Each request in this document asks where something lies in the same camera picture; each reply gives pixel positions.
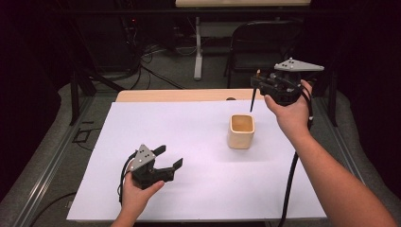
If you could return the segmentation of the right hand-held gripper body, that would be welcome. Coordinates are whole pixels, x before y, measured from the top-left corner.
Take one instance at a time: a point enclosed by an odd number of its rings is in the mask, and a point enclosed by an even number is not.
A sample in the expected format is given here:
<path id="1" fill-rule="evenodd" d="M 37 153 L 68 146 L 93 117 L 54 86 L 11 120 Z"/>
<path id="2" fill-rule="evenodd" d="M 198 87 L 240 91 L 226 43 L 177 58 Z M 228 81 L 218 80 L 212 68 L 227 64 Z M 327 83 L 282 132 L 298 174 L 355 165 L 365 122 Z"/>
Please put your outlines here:
<path id="1" fill-rule="evenodd" d="M 276 63 L 274 72 L 267 77 L 267 94 L 279 105 L 290 105 L 301 95 L 301 74 L 323 70 L 324 67 L 321 65 L 298 61 L 293 58 Z"/>

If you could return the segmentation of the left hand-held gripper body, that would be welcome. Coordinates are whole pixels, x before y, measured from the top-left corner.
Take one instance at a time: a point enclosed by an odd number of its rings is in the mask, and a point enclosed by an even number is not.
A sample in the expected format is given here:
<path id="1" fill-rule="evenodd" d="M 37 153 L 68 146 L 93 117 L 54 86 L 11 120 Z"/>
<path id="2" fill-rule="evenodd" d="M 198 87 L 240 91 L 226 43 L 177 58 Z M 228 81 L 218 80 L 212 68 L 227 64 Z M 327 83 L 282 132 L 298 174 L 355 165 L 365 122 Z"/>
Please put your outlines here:
<path id="1" fill-rule="evenodd" d="M 129 162 L 129 172 L 132 179 L 140 186 L 141 189 L 146 189 L 159 181 L 171 182 L 174 180 L 174 174 L 165 174 L 159 172 L 159 169 L 154 167 L 156 157 L 153 154 L 154 149 L 149 149 L 145 145 L 134 152 L 134 157 Z"/>

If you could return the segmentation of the black pencil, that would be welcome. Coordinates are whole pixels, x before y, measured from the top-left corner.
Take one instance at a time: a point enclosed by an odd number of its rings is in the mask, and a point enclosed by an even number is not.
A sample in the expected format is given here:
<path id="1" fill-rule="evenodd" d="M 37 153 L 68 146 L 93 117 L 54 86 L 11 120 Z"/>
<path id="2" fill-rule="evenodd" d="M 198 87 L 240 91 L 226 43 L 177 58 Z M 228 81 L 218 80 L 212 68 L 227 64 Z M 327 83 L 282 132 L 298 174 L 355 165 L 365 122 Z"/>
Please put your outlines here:
<path id="1" fill-rule="evenodd" d="M 253 94 L 252 94 L 252 99 L 251 99 L 250 112 L 253 111 L 253 104 L 254 104 L 254 100 L 255 100 L 257 84 L 258 84 L 258 81 L 260 78 L 260 73 L 261 73 L 261 70 L 257 69 L 255 75 L 251 78 L 251 86 L 253 87 Z"/>

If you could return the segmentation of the beige square cup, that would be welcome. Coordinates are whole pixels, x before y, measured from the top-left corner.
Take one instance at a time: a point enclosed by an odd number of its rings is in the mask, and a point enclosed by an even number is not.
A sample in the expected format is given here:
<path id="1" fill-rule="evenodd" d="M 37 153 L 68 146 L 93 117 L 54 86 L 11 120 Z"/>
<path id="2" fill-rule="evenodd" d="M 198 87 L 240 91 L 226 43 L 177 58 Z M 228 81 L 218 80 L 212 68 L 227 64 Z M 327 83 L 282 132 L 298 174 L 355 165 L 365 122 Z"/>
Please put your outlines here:
<path id="1" fill-rule="evenodd" d="M 251 147 L 255 131 L 254 120 L 248 114 L 233 114 L 230 118 L 227 143 L 230 148 Z"/>

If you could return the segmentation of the person's right hand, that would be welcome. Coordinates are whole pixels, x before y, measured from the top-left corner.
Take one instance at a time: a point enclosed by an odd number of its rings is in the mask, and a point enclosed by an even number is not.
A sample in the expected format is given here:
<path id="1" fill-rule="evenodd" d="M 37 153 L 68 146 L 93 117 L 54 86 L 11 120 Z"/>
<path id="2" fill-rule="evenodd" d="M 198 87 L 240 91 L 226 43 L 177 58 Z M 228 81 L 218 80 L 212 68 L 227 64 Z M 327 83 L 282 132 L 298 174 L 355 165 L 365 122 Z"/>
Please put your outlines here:
<path id="1" fill-rule="evenodd" d="M 312 86 L 302 79 L 301 88 L 305 96 L 300 96 L 296 102 L 288 106 L 277 104 L 269 95 L 264 96 L 267 107 L 275 114 L 280 129 L 290 141 L 310 135 L 307 122 L 308 100 Z"/>

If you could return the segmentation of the person's left hand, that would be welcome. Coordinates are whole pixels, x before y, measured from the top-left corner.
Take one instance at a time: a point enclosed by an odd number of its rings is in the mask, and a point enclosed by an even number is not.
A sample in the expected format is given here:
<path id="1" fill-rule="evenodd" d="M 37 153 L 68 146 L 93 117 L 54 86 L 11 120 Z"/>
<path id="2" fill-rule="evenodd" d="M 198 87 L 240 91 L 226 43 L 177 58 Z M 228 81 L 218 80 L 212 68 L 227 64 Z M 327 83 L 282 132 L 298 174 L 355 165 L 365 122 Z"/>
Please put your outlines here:
<path id="1" fill-rule="evenodd" d="M 159 181 L 152 186 L 141 189 L 136 186 L 132 175 L 128 172 L 123 184 L 122 209 L 121 212 L 129 215 L 140 215 L 146 208 L 148 201 L 154 196 L 165 183 Z"/>

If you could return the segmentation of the white board sheet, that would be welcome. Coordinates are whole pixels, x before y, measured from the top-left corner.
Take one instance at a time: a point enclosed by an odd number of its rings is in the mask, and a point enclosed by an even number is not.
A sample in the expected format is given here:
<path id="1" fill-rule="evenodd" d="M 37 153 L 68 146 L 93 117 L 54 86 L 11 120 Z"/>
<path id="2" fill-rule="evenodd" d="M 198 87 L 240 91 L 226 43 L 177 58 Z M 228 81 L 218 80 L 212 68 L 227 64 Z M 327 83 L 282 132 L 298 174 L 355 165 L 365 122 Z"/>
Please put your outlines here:
<path id="1" fill-rule="evenodd" d="M 117 187 L 128 157 L 141 145 L 166 145 L 156 167 L 183 158 L 174 180 L 149 201 L 143 221 L 226 221 L 321 218 L 324 211 L 294 149 L 265 103 L 115 102 L 92 152 L 67 215 L 75 221 L 107 221 L 119 213 Z M 233 114 L 253 117 L 251 147 L 227 143 Z"/>

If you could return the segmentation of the black folding chair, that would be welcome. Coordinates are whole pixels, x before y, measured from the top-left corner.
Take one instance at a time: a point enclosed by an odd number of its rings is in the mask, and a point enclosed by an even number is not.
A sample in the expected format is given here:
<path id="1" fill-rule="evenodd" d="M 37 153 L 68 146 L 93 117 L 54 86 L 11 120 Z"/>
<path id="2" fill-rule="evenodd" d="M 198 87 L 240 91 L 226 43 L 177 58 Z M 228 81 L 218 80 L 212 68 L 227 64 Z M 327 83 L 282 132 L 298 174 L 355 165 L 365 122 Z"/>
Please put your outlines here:
<path id="1" fill-rule="evenodd" d="M 232 74 L 271 72 L 276 63 L 290 57 L 303 34 L 302 23 L 292 20 L 251 21 L 233 33 L 224 76 L 231 87 Z"/>

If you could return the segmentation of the black metal stand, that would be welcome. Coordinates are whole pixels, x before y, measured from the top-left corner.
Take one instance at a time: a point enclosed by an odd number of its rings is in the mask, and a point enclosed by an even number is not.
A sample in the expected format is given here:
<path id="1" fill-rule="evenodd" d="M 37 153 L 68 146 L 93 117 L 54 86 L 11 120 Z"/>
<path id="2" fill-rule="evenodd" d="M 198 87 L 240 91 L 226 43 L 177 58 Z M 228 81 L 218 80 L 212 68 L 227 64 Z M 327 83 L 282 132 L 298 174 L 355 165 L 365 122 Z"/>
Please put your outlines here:
<path id="1" fill-rule="evenodd" d="M 338 74 L 331 67 L 326 67 L 318 77 L 314 85 L 314 96 L 321 97 L 328 92 L 327 116 L 334 127 L 337 127 L 336 108 L 337 108 L 337 88 Z"/>
<path id="2" fill-rule="evenodd" d="M 95 79 L 109 88 L 112 88 L 116 92 L 121 92 L 124 90 L 124 88 L 120 85 L 117 85 L 116 83 L 102 77 L 93 70 L 83 67 L 76 68 L 70 77 L 72 105 L 72 117 L 70 125 L 74 125 L 80 116 L 79 92 L 83 92 L 86 96 L 94 96 L 97 93 L 97 89 L 92 83 L 92 79 Z"/>

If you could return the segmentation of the light wooden table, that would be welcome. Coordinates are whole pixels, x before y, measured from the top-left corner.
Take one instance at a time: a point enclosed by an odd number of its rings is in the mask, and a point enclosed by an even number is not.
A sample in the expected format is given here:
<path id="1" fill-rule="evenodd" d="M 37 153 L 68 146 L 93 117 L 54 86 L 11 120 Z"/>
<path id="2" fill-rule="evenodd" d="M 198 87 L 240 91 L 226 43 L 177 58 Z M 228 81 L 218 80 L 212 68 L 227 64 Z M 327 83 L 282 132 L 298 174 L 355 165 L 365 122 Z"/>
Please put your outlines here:
<path id="1" fill-rule="evenodd" d="M 250 100 L 252 89 L 188 89 L 188 90 L 135 90 L 122 91 L 116 102 L 184 102 L 219 101 L 234 98 Z"/>

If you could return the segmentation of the white desk leg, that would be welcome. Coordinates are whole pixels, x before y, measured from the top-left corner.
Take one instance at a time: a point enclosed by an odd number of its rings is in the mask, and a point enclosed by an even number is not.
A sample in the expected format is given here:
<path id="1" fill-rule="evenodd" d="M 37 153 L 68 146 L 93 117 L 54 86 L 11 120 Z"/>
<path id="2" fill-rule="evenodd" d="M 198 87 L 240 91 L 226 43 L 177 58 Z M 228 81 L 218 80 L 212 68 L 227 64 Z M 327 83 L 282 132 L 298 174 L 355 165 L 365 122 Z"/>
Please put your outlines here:
<path id="1" fill-rule="evenodd" d="M 194 68 L 194 80 L 201 80 L 202 51 L 201 51 L 201 21 L 196 18 L 196 58 Z"/>

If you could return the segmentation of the light desk top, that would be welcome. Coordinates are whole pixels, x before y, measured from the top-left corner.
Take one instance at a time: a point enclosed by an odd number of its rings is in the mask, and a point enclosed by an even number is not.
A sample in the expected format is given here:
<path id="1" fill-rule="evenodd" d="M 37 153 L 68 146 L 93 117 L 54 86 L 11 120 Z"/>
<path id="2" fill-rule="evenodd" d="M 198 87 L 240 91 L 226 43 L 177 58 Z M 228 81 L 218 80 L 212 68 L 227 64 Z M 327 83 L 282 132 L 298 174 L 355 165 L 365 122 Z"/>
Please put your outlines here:
<path id="1" fill-rule="evenodd" d="M 312 0 L 175 0 L 178 8 L 309 6 Z"/>

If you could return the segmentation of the metal floor rail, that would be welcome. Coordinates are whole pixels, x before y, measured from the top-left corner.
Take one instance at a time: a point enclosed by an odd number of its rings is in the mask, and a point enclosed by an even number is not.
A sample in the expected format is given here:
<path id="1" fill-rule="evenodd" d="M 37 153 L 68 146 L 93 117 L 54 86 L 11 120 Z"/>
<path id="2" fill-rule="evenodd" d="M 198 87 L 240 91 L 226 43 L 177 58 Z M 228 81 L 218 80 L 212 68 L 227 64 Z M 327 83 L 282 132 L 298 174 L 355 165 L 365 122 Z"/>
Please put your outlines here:
<path id="1" fill-rule="evenodd" d="M 10 227 L 69 224 L 68 202 L 78 191 L 108 111 L 97 101 L 83 97 L 78 121 L 70 125 L 71 97 L 61 97 L 56 119 L 2 202 L 0 218 Z"/>
<path id="2" fill-rule="evenodd" d="M 357 126 L 349 108 L 348 100 L 341 97 L 335 108 L 332 122 L 328 114 L 328 99 L 316 97 L 313 100 L 315 113 L 312 127 L 313 136 L 358 180 L 372 190 L 375 196 L 387 207 L 386 186 L 368 160 L 359 143 Z"/>

